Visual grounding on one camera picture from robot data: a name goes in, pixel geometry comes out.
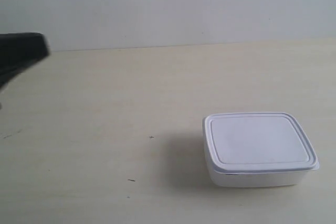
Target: white lid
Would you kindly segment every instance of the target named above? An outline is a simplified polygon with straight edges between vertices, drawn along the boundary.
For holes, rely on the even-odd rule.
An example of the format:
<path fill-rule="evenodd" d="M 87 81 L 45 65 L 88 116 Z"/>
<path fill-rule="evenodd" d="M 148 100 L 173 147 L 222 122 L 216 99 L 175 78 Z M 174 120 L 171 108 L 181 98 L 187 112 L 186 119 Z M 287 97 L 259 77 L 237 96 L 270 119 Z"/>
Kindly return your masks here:
<path fill-rule="evenodd" d="M 289 114 L 215 114 L 204 119 L 203 129 L 218 172 L 274 173 L 318 168 L 314 149 Z"/>

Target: white wall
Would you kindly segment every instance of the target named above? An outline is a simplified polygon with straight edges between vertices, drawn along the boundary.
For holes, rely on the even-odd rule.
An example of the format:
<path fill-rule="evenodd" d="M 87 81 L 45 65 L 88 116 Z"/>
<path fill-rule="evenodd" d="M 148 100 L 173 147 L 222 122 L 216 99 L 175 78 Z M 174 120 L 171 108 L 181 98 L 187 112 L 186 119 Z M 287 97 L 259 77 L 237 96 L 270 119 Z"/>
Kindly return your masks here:
<path fill-rule="evenodd" d="M 0 33 L 53 50 L 336 36 L 336 0 L 0 0 Z"/>

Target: plastic food container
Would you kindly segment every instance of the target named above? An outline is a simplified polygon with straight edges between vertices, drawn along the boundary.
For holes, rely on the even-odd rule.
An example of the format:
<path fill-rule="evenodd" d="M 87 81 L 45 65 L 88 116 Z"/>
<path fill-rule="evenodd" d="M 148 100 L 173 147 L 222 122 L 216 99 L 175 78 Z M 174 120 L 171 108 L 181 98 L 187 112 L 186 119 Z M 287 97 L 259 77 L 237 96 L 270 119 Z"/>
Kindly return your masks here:
<path fill-rule="evenodd" d="M 225 187 L 294 185 L 319 168 L 297 120 L 286 113 L 214 114 L 203 120 L 213 182 Z"/>

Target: table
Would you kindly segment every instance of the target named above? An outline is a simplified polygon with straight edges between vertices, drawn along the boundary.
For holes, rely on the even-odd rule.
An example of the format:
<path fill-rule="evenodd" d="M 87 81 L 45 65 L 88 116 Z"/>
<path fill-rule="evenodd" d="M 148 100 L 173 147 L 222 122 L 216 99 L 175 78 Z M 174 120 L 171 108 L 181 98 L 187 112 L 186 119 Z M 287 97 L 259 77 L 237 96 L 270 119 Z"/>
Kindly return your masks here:
<path fill-rule="evenodd" d="M 334 223 L 336 39 L 53 52 L 0 94 L 2 223 Z M 285 111 L 321 164 L 213 185 L 202 118 Z"/>

